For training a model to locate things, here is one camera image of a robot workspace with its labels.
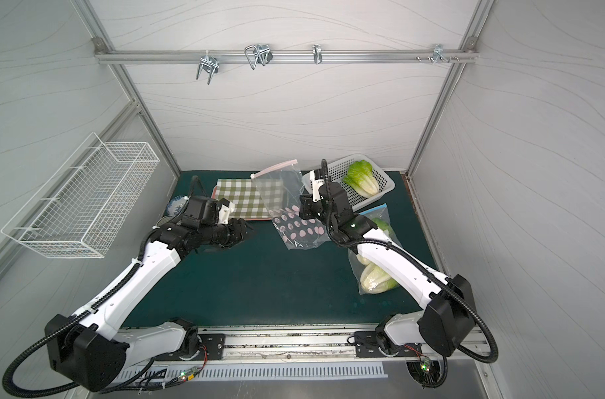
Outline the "chinese cabbage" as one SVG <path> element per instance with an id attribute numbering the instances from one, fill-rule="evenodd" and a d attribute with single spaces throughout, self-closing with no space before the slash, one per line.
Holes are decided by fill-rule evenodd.
<path id="1" fill-rule="evenodd" d="M 398 286 L 395 279 L 375 264 L 365 267 L 359 281 L 364 294 L 381 294 Z"/>
<path id="2" fill-rule="evenodd" d="M 371 198 L 380 193 L 380 186 L 373 174 L 373 167 L 367 161 L 352 163 L 342 182 L 364 198 Z"/>
<path id="3" fill-rule="evenodd" d="M 372 218 L 372 221 L 377 225 L 377 228 L 380 229 L 384 234 L 386 234 L 391 239 L 395 239 L 396 234 L 392 229 L 392 226 L 381 218 Z"/>

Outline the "metal hook clamp left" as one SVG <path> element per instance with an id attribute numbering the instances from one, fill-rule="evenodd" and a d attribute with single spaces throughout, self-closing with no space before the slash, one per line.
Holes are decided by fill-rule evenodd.
<path id="1" fill-rule="evenodd" d="M 219 72 L 219 60 L 206 52 L 199 60 L 199 65 L 195 75 L 195 79 L 199 80 L 202 76 L 207 77 L 207 84 L 210 85 L 214 75 Z"/>

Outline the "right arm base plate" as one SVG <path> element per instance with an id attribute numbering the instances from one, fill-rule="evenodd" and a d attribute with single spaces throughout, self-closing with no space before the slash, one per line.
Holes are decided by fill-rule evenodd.
<path id="1" fill-rule="evenodd" d="M 418 343 L 396 346 L 391 343 L 383 347 L 374 331 L 356 331 L 347 338 L 347 344 L 355 349 L 356 358 L 414 358 L 422 357 L 422 346 Z"/>

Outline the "white plastic basket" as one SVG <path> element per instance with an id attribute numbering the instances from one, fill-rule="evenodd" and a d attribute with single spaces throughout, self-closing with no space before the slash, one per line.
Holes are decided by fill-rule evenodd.
<path id="1" fill-rule="evenodd" d="M 395 188 L 390 176 L 362 154 L 327 164 L 331 183 L 338 184 L 354 211 L 364 209 Z"/>

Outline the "blue floral bowl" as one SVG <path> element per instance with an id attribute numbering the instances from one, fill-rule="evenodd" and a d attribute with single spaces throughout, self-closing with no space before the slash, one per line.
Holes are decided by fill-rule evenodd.
<path id="1" fill-rule="evenodd" d="M 189 201 L 188 196 L 176 196 L 166 206 L 166 215 L 175 217 L 180 214 Z"/>

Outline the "aluminium top rail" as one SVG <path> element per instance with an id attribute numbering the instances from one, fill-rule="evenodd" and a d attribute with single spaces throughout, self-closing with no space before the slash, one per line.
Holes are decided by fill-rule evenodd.
<path id="1" fill-rule="evenodd" d="M 416 56 L 431 55 L 427 50 L 327 50 L 322 48 L 321 64 L 408 64 L 419 63 Z M 96 60 L 104 65 L 197 65 L 206 51 L 119 51 L 97 53 Z M 220 65 L 248 65 L 243 50 L 209 51 Z M 274 65 L 315 65 L 312 48 L 303 50 L 272 50 Z M 473 63 L 480 53 L 471 51 L 445 50 L 446 55 L 455 55 L 457 63 Z"/>

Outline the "metal hook clamp middle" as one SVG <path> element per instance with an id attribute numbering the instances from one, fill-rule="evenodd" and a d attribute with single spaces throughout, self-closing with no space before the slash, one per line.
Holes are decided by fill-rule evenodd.
<path id="1" fill-rule="evenodd" d="M 252 70 L 255 70 L 259 65 L 265 67 L 271 63 L 272 59 L 274 58 L 271 47 L 269 44 L 264 43 L 247 46 L 244 48 L 244 55 L 246 56 L 249 66 Z"/>

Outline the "grey striped mug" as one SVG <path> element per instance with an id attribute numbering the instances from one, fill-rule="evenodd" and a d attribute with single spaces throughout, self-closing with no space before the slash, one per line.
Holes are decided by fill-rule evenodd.
<path id="1" fill-rule="evenodd" d="M 161 226 L 163 226 L 163 224 L 170 222 L 172 219 L 173 217 L 170 215 L 162 217 L 156 222 L 156 228 L 160 228 Z"/>

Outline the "metal bracket right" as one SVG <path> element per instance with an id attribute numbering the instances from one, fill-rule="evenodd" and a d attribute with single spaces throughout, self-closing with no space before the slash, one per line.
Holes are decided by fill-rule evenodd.
<path id="1" fill-rule="evenodd" d="M 431 55 L 426 57 L 416 56 L 416 60 L 419 63 L 430 63 L 430 64 L 438 64 L 438 63 L 457 63 L 459 58 L 455 55 L 446 55 L 445 49 L 442 45 L 438 44 L 433 48 Z"/>

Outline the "metal hook small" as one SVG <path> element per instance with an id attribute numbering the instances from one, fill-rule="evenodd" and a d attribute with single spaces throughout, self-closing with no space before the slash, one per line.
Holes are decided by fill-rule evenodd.
<path id="1" fill-rule="evenodd" d="M 320 65 L 322 63 L 322 47 L 319 44 L 314 44 L 312 46 L 312 56 L 315 65 Z"/>

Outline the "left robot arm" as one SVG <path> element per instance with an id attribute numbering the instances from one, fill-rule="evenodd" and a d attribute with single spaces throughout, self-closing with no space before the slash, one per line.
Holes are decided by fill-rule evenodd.
<path id="1" fill-rule="evenodd" d="M 190 253 L 201 246 L 228 249 L 245 239 L 249 226 L 232 217 L 227 199 L 192 196 L 181 212 L 155 227 L 131 264 L 103 291 L 65 318 L 54 317 L 46 334 L 51 368 L 91 392 L 108 387 L 121 370 L 168 354 L 183 360 L 198 356 L 196 324 L 172 319 L 158 326 L 121 332 L 146 294 Z"/>

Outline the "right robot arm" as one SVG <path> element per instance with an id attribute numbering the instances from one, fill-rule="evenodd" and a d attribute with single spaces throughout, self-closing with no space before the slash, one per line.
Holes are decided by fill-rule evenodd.
<path id="1" fill-rule="evenodd" d="M 465 309 L 446 291 L 452 289 L 460 297 L 472 294 L 468 281 L 460 276 L 451 279 L 407 253 L 372 219 L 354 212 L 337 183 L 299 199 L 301 219 L 323 222 L 331 239 L 384 270 L 423 310 L 418 317 L 397 314 L 379 324 L 382 351 L 394 353 L 404 344 L 424 342 L 442 357 L 450 357 L 460 347 L 475 327 L 470 314 L 475 304 L 469 300 L 470 309 Z"/>

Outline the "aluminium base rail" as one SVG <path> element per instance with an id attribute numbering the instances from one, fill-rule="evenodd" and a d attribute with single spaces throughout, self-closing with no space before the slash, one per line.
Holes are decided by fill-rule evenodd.
<path id="1" fill-rule="evenodd" d="M 357 362 L 347 338 L 356 331 L 374 331 L 374 324 L 319 324 L 274 326 L 223 326 L 185 328 L 166 322 L 144 329 L 121 329 L 112 338 L 128 345 L 126 366 L 177 351 L 189 333 L 222 333 L 226 336 L 223 357 L 213 362 Z"/>

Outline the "pink-dotted zipper bag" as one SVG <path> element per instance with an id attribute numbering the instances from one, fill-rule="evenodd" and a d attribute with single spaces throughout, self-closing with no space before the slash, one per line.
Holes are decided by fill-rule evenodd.
<path id="1" fill-rule="evenodd" d="M 250 178 L 287 249 L 316 249 L 329 241 L 318 220 L 299 215 L 300 196 L 306 191 L 297 160 L 269 166 Z"/>

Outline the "metal hook clamp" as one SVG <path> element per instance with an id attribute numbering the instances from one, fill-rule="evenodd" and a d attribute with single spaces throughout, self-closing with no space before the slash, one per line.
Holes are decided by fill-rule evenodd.
<path id="1" fill-rule="evenodd" d="M 265 67 L 271 63 L 272 59 L 274 58 L 271 47 L 269 44 L 264 43 L 247 46 L 244 48 L 244 55 L 246 56 L 249 66 L 252 70 L 255 70 L 259 65 Z"/>
<path id="2" fill-rule="evenodd" d="M 207 84 L 210 85 L 214 75 L 219 72 L 219 60 L 206 52 L 199 60 L 199 65 L 195 75 L 195 79 L 199 80 L 202 76 L 207 77 Z"/>

